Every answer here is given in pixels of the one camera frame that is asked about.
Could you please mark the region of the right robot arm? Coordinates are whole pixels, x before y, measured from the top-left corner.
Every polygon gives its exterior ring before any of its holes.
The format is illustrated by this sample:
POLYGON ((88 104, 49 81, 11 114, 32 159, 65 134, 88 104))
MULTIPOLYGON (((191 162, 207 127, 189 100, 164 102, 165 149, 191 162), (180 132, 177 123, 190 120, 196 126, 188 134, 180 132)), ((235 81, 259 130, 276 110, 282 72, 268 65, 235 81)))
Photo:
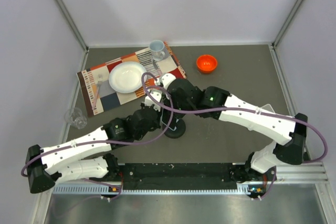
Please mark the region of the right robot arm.
POLYGON ((298 113, 292 117, 271 113, 266 116, 267 110, 249 104, 221 88, 200 90, 188 80, 171 74, 164 75, 162 82, 175 109, 195 111, 201 118, 238 124, 272 139, 271 144, 249 155, 245 166, 248 178, 256 180, 277 165, 303 163, 307 128, 296 120, 306 122, 306 115, 298 113))

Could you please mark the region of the orange plastic bowl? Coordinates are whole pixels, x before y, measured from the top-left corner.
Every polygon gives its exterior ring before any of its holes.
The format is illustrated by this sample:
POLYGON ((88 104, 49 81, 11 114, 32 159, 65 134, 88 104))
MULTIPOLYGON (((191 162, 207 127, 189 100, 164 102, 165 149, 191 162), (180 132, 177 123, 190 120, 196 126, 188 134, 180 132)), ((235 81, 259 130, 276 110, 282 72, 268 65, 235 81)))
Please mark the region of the orange plastic bowl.
POLYGON ((196 66, 199 72, 209 74, 217 68, 218 62, 212 55, 201 55, 196 60, 196 66))

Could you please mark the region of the light blue smartphone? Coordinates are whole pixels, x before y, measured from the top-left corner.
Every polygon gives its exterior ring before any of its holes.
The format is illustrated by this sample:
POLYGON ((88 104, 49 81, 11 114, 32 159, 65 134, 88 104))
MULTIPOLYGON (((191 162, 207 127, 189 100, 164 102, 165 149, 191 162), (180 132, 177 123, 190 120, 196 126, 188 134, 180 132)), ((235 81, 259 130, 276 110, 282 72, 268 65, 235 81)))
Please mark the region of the light blue smartphone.
POLYGON ((166 109, 163 110, 162 116, 161 116, 161 123, 162 123, 162 129, 165 129, 166 127, 169 128, 171 131, 175 131, 177 129, 177 118, 176 116, 166 109))

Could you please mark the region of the patterned orange placemat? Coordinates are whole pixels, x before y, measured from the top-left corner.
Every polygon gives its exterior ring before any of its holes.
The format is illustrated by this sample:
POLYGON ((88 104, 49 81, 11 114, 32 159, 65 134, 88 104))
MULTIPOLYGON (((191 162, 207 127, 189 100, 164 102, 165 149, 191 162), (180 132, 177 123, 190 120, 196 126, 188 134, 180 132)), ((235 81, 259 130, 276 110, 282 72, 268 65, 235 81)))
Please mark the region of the patterned orange placemat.
MULTIPOLYGON (((168 44, 165 44, 165 54, 167 58, 157 62, 162 73, 171 73, 175 75, 176 78, 185 79, 186 73, 168 44)), ((117 108, 145 95, 142 87, 132 93, 118 93, 110 87, 108 77, 111 70, 118 64, 127 61, 138 62, 145 67, 147 72, 152 73, 157 78, 159 77, 159 74, 154 69, 152 54, 149 48, 113 59, 77 73, 88 117, 93 117, 97 114, 117 108), (92 104, 95 97, 98 75, 100 74, 103 76, 102 85, 99 89, 96 108, 93 110, 92 104)))

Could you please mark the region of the light blue mug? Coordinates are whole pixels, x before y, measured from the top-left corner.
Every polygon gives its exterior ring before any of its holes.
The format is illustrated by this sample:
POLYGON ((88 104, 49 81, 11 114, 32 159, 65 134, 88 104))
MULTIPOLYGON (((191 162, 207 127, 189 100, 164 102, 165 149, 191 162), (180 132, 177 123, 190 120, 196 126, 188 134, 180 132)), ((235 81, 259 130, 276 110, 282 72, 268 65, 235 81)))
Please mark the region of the light blue mug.
POLYGON ((165 44, 161 40, 154 40, 149 44, 149 49, 152 54, 152 58, 155 61, 164 60, 166 57, 165 51, 165 44))

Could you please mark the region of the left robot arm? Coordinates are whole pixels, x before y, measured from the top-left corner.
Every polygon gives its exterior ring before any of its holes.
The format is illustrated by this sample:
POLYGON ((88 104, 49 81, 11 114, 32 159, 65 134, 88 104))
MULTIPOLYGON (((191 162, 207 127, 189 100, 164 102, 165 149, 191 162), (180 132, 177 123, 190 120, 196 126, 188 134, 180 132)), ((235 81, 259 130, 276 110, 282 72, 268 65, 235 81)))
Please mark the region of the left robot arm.
POLYGON ((56 184, 82 178, 114 180, 119 174, 118 148, 138 145, 148 132, 160 128, 161 108, 142 104, 126 118, 115 118, 96 130, 52 147, 38 144, 28 148, 22 175, 32 194, 45 192, 56 184))

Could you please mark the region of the white plate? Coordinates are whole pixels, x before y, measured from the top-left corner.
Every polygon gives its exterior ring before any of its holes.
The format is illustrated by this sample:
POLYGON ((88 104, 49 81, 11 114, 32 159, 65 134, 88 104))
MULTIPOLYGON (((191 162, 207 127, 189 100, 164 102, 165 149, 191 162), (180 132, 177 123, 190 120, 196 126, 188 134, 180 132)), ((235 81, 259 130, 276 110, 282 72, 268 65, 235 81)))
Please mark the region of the white plate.
POLYGON ((110 87, 118 93, 132 93, 142 87, 143 65, 127 61, 115 66, 108 77, 110 87))

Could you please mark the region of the clear drinking glass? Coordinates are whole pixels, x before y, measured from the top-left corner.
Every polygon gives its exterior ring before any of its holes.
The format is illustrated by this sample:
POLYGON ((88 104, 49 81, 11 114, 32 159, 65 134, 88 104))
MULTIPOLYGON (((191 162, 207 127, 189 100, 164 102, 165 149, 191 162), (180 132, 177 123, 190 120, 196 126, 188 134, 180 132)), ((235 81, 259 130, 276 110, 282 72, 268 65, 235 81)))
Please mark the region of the clear drinking glass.
POLYGON ((77 129, 83 129, 87 125, 87 118, 79 108, 70 108, 66 111, 64 119, 67 124, 77 129))

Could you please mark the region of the white plastic phone stand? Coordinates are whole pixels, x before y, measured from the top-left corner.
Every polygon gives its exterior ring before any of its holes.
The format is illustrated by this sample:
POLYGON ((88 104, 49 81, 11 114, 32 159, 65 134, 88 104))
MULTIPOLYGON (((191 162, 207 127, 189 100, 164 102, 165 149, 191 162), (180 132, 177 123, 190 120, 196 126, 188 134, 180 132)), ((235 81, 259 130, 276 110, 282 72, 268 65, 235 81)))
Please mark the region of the white plastic phone stand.
POLYGON ((275 111, 273 110, 273 108, 270 104, 265 104, 260 108, 259 114, 260 115, 275 114, 275 111))

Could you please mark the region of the black round-base phone stand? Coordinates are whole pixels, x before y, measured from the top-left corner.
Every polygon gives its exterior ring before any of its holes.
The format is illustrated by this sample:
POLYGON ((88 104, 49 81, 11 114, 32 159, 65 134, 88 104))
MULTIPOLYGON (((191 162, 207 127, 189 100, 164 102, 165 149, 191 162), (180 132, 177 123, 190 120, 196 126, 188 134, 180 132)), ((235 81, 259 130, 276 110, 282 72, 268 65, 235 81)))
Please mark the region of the black round-base phone stand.
POLYGON ((173 119, 169 126, 163 124, 163 129, 166 130, 164 133, 165 136, 176 139, 185 133, 186 124, 182 119, 173 119))

